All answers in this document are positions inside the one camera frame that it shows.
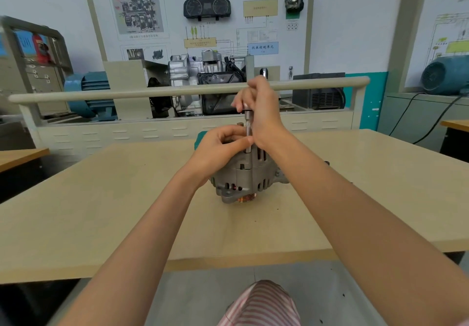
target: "blue label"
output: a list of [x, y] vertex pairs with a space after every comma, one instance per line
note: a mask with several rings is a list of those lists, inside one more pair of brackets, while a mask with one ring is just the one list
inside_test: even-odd
[[[36, 50], [34, 49], [34, 44], [32, 43], [32, 33], [29, 31], [23, 31], [23, 30], [18, 30], [15, 31], [16, 37], [18, 39], [18, 43], [21, 46], [21, 50], [25, 55], [35, 55]], [[47, 41], [47, 39], [41, 35], [41, 38], [44, 42]], [[0, 56], [6, 56], [7, 51], [3, 47], [3, 42], [1, 41], [0, 38]]]
[[248, 44], [248, 53], [252, 56], [278, 55], [278, 42], [259, 42]]

